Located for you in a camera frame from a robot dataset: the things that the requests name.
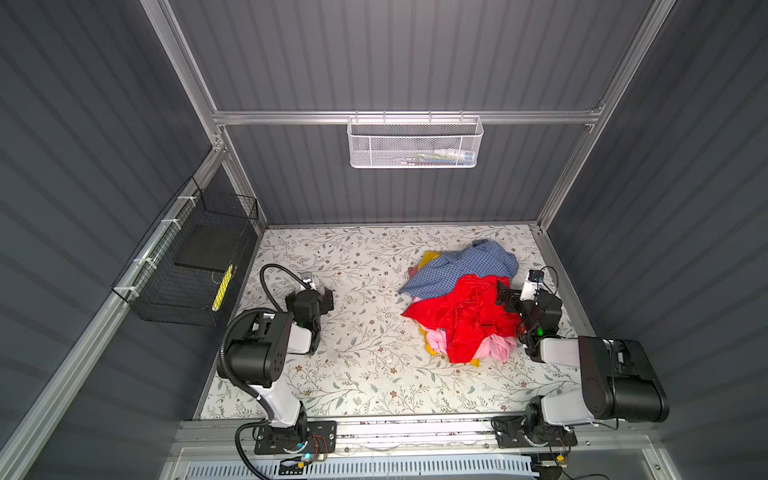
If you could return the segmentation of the yellow cloth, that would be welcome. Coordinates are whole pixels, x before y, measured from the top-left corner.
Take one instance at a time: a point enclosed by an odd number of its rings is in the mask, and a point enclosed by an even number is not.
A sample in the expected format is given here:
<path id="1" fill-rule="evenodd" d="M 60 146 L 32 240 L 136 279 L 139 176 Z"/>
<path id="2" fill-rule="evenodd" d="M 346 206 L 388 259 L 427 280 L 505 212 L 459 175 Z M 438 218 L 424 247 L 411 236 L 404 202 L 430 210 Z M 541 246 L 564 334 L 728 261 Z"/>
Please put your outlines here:
<path id="1" fill-rule="evenodd" d="M 415 276 L 430 262 L 438 259 L 440 256 L 441 254 L 439 252 L 427 251 L 415 269 L 410 270 L 410 275 Z M 431 356 L 436 357 L 438 355 L 447 355 L 447 336 L 443 330 L 427 329 L 420 325 L 419 331 L 424 338 L 425 349 Z"/>

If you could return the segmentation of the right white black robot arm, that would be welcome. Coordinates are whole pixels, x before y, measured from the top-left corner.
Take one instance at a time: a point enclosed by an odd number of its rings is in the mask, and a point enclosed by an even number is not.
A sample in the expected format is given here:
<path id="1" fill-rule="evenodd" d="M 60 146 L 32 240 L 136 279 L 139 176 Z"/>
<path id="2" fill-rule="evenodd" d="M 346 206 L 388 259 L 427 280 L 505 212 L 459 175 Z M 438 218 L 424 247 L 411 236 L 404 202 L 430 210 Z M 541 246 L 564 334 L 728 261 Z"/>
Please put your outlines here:
<path id="1" fill-rule="evenodd" d="M 517 339 L 528 357 L 540 364 L 574 368 L 579 387 L 533 397 L 517 415 L 491 420 L 500 447 L 525 442 L 533 447 L 577 444 L 577 426 L 616 430 L 622 421 L 661 423 L 670 402 L 640 342 L 557 334 L 562 301 L 542 283 L 528 280 L 522 289 L 497 284 L 497 304 L 517 314 Z"/>

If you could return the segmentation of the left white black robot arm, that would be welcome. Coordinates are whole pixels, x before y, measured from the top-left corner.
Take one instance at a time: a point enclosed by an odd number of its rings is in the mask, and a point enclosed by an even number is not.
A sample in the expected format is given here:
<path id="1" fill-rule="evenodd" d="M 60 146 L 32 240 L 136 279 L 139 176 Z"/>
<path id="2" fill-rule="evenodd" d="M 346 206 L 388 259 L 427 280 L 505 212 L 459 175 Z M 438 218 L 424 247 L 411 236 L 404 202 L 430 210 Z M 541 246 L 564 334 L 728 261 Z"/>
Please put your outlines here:
<path id="1" fill-rule="evenodd" d="M 308 431 L 306 409 L 282 377 L 288 357 L 312 355 L 320 343 L 322 317 L 334 309 L 329 288 L 286 296 L 287 310 L 257 307 L 227 326 L 216 358 L 217 375 L 255 399 L 266 425 L 278 431 Z"/>

